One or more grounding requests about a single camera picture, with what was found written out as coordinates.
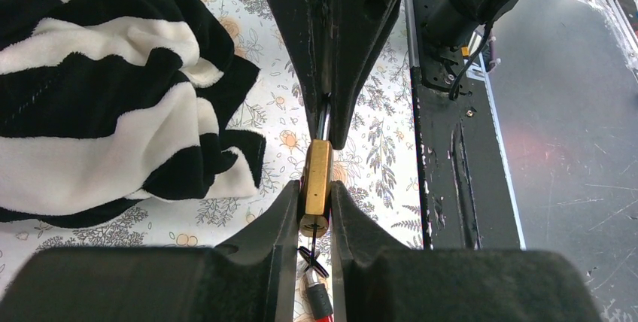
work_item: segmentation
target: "black clamp jaw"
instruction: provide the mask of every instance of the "black clamp jaw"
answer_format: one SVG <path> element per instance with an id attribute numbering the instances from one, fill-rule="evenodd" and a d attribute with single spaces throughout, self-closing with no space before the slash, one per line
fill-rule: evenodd
<path id="1" fill-rule="evenodd" d="M 330 94 L 330 140 L 345 146 L 354 106 L 401 0 L 268 0 L 299 78 L 312 139 Z"/>
<path id="2" fill-rule="evenodd" d="M 335 321 L 599 321 L 578 272 L 545 252 L 413 251 L 333 182 Z M 290 321 L 299 182 L 215 248 L 54 248 L 0 302 L 11 321 Z"/>

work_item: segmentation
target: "black jaw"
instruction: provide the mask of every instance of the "black jaw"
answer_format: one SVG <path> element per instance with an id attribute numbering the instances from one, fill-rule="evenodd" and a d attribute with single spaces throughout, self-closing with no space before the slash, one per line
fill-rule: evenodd
<path id="1" fill-rule="evenodd" d="M 345 146 L 359 92 L 397 17 L 400 0 L 268 0 L 299 78 L 310 136 L 330 94 L 330 141 Z"/>
<path id="2" fill-rule="evenodd" d="M 0 302 L 12 321 L 289 321 L 299 181 L 215 248 L 54 248 Z"/>

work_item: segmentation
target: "scratched surface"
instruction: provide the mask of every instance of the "scratched surface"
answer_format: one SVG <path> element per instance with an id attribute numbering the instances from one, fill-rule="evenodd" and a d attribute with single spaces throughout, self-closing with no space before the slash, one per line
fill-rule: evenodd
<path id="1" fill-rule="evenodd" d="M 570 259 L 603 320 L 638 321 L 635 77 L 602 15 L 576 0 L 521 0 L 494 34 L 491 85 L 528 249 Z"/>

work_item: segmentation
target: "metal rod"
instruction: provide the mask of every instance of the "metal rod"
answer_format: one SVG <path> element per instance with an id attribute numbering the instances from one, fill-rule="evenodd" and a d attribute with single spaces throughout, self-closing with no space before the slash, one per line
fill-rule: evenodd
<path id="1" fill-rule="evenodd" d="M 410 66 L 418 67 L 418 31 L 415 22 L 414 0 L 403 0 L 403 4 L 406 6 L 406 24 L 408 26 L 408 57 L 410 59 Z"/>
<path id="2" fill-rule="evenodd" d="M 319 112 L 317 138 L 328 140 L 330 136 L 330 97 L 324 98 L 324 105 Z"/>

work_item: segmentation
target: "black metal frame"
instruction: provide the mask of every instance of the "black metal frame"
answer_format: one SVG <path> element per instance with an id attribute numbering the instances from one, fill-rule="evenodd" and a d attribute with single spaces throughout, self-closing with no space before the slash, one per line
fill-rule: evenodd
<path id="1" fill-rule="evenodd" d="M 441 1 L 407 1 L 418 33 L 419 66 L 411 75 L 424 241 L 434 248 L 520 248 L 485 82 L 466 76 L 450 101 L 449 72 L 431 56 L 440 49 L 420 31 Z M 460 50 L 444 57 L 454 72 L 462 67 Z"/>

